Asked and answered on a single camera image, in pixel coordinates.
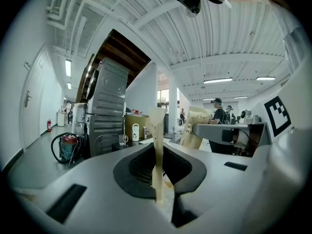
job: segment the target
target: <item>white bottle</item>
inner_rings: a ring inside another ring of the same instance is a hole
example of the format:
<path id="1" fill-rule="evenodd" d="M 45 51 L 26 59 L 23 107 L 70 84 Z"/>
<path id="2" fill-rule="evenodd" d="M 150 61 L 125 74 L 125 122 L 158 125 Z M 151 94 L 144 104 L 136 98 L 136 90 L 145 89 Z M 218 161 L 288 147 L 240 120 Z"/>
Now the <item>white bottle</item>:
<path id="1" fill-rule="evenodd" d="M 132 126 L 132 141 L 138 141 L 139 139 L 139 125 L 133 124 Z"/>

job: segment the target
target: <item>cardboard box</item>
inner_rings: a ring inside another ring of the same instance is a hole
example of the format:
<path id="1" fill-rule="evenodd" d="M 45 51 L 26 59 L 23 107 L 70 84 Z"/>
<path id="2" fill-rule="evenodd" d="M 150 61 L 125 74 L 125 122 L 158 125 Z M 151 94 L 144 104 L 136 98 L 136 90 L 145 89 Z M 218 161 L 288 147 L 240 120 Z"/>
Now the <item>cardboard box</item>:
<path id="1" fill-rule="evenodd" d="M 139 139 L 143 139 L 143 127 L 148 127 L 150 125 L 150 119 L 146 115 L 134 116 L 126 115 L 125 117 L 125 134 L 128 136 L 129 140 L 132 140 L 132 126 L 133 124 L 139 125 Z"/>

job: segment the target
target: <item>fire extinguisher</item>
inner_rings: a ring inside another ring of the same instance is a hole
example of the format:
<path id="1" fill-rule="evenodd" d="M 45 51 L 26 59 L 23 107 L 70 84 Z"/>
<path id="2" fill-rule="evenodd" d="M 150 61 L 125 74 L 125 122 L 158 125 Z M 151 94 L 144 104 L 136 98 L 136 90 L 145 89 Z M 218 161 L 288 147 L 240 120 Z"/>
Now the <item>fire extinguisher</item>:
<path id="1" fill-rule="evenodd" d="M 48 132 L 50 132 L 51 131 L 51 120 L 50 119 L 47 121 L 47 126 L 48 126 Z"/>

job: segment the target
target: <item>washing machine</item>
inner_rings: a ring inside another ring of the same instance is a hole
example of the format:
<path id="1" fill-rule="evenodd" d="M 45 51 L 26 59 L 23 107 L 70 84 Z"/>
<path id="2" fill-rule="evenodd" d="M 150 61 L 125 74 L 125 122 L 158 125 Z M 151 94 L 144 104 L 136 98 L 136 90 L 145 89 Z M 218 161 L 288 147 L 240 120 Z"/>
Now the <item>washing machine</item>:
<path id="1" fill-rule="evenodd" d="M 124 134 L 124 103 L 129 69 L 105 58 L 94 71 L 87 91 L 87 135 L 91 157 L 112 151 Z"/>

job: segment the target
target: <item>wooden structure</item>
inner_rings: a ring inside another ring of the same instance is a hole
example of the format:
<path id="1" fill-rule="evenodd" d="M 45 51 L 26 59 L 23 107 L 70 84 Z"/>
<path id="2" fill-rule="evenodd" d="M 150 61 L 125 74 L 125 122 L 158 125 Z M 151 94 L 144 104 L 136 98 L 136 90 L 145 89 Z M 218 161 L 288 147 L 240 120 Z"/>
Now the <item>wooden structure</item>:
<path id="1" fill-rule="evenodd" d="M 87 67 L 84 68 L 77 92 L 76 103 L 87 102 L 87 91 L 92 74 L 98 68 L 100 61 L 105 57 L 118 62 L 130 70 L 127 87 L 151 61 L 146 54 L 122 34 L 116 30 L 112 30 L 97 54 L 95 56 L 92 54 Z"/>

